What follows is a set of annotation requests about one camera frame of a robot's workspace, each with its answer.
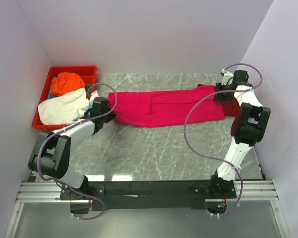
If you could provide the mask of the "bright pink t-shirt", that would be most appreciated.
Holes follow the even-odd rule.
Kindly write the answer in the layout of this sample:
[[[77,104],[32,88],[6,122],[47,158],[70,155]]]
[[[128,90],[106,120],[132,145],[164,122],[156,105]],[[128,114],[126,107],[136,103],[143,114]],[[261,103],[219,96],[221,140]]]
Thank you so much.
[[[183,125],[190,110],[212,93],[212,85],[189,90],[118,92],[115,120],[136,127]]]

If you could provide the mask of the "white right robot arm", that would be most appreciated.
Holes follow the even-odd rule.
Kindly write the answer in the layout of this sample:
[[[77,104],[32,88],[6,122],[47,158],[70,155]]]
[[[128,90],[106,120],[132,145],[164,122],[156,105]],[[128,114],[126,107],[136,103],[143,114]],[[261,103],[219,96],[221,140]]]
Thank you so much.
[[[260,142],[268,124],[271,110],[257,99],[255,87],[248,83],[247,71],[235,73],[227,69],[221,71],[223,77],[216,84],[215,92],[210,96],[214,102],[229,102],[236,99],[240,110],[231,127],[232,141],[220,166],[211,176],[206,187],[191,188],[195,199],[236,198],[235,178],[241,176],[239,167],[247,153]]]

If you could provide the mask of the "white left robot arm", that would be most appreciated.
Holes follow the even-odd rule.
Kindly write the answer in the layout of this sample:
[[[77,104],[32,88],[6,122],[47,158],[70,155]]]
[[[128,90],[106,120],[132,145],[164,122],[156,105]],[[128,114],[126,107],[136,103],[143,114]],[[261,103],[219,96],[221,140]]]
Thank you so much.
[[[87,176],[77,172],[70,163],[71,146],[99,132],[105,123],[116,117],[104,97],[96,97],[77,123],[56,131],[39,132],[28,167],[72,188],[77,199],[92,195]]]

